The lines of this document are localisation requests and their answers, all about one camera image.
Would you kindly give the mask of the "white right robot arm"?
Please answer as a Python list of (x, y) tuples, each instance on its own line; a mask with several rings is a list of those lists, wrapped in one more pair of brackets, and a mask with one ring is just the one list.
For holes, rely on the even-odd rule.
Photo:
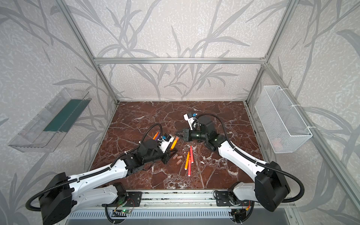
[(252, 179), (252, 183), (238, 182), (227, 190), (228, 202), (231, 205), (237, 206), (242, 201), (253, 201), (273, 212), (290, 193), (290, 187), (283, 174), (261, 167), (260, 164), (266, 163), (265, 161), (261, 161), (241, 149), (236, 152), (224, 135), (220, 135), (216, 131), (209, 134), (190, 128), (177, 131), (176, 135), (185, 142), (203, 142), (205, 147), (213, 152), (218, 152), (221, 157), (235, 164)]

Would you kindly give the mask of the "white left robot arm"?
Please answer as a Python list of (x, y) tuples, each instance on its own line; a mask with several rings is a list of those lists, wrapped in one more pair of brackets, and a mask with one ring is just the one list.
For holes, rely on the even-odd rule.
[(142, 171), (146, 164), (170, 158), (170, 145), (174, 138), (143, 141), (138, 149), (120, 156), (116, 161), (101, 168), (67, 176), (64, 172), (55, 175), (39, 199), (44, 225), (53, 225), (70, 213), (93, 205), (113, 204), (119, 199), (120, 188), (100, 186)]

